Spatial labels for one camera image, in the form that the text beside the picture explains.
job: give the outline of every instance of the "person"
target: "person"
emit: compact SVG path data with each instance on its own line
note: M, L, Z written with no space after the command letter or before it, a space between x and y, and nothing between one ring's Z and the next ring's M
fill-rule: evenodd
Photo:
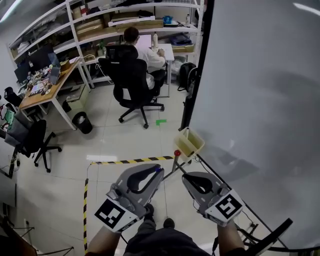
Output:
M137 47L136 44L139 38L139 31L133 26L128 27L124 31L125 43L127 45L135 46L138 52L138 59L146 62L148 70L146 82L149 90L152 90L153 95L158 96L160 93L160 88L164 84L166 75L165 51L163 49L159 49L158 52L154 52L148 47Z
M171 218L164 221L163 228L156 230L154 207L151 204L146 207L149 213L144 216L136 235L128 241L123 256L210 256L191 237L175 230ZM242 255L244 244L233 221L226 227L218 225L217 231L220 256ZM114 256L120 237L120 233L103 226L91 240L86 256Z

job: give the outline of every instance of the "white shirt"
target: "white shirt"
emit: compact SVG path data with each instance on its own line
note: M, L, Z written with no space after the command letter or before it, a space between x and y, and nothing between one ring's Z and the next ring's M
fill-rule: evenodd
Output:
M136 50L138 52L138 59L144 60L146 62L149 73L165 68L166 59L164 57L160 57L150 48L136 47ZM154 77L148 73L146 74L146 82L148 84L149 90L155 87Z

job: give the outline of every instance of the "black shoe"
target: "black shoe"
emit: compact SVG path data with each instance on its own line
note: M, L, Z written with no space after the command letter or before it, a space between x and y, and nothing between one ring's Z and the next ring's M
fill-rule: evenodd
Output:
M172 218L167 218L163 223L163 227L165 229L174 229L175 228L174 220Z
M146 210L147 210L147 214L144 216L145 220L151 220L153 222L154 221L154 213L155 213L155 208L153 207L153 205L151 203L147 203L147 205L145 206Z

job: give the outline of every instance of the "caution tape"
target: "caution tape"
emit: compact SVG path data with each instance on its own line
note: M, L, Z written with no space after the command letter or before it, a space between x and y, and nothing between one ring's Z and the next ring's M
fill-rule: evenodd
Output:
M170 160L174 159L174 156L159 156L159 157L147 157L138 158L133 160L122 160L122 161L109 161L109 162L92 162L92 165L119 165L119 164L137 164L142 162L158 161L158 160Z
M87 178L84 183L84 206L83 206L83 243L84 252L88 253L88 242L87 242L87 196L88 196L88 182Z
M133 160L122 161L109 161L109 162L92 162L90 165L119 165L119 164L137 164L142 162L159 161L159 160L171 160L174 156L159 156L159 157L147 157ZM87 178L84 183L84 206L83 206L83 243L84 252L88 253L88 241L87 241L87 196L88 196L88 182Z

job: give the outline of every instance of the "bottle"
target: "bottle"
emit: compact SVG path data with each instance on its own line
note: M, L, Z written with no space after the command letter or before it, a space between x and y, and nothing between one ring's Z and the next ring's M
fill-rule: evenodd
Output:
M158 48L158 36L156 33L153 35L153 48Z
M190 28L190 14L187 14L185 17L185 25L187 28Z

